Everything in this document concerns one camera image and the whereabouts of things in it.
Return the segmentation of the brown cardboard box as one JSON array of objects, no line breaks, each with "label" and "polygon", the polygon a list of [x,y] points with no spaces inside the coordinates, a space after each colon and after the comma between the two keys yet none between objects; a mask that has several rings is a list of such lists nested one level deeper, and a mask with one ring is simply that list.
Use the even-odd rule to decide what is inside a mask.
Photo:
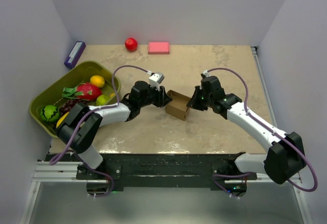
[{"label": "brown cardboard box", "polygon": [[165,106],[165,112],[175,118],[185,121],[190,113],[190,108],[187,104],[190,102],[191,98],[173,90],[169,90],[167,95],[172,101]]}]

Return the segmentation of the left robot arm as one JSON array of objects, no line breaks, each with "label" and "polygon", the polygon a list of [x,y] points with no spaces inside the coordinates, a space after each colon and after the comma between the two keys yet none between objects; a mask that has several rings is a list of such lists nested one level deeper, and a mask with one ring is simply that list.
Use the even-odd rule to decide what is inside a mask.
[{"label": "left robot arm", "polygon": [[88,174],[101,179],[106,173],[103,157],[92,142],[98,129],[104,125],[133,120],[141,108],[154,105],[165,107],[172,101],[163,86],[158,88],[145,81],[138,81],[120,102],[106,106],[76,104],[56,128],[57,137],[88,165]]}]

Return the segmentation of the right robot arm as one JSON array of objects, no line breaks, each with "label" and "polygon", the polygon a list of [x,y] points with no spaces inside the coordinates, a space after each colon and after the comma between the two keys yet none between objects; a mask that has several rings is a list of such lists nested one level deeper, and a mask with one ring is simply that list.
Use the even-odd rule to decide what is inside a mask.
[{"label": "right robot arm", "polygon": [[187,106],[200,111],[211,108],[246,131],[266,151],[266,154],[240,154],[227,167],[228,175],[235,180],[245,173],[262,173],[283,184],[307,165],[301,157],[304,148],[300,135],[286,133],[245,109],[238,96],[225,93],[216,76],[202,77]]}]

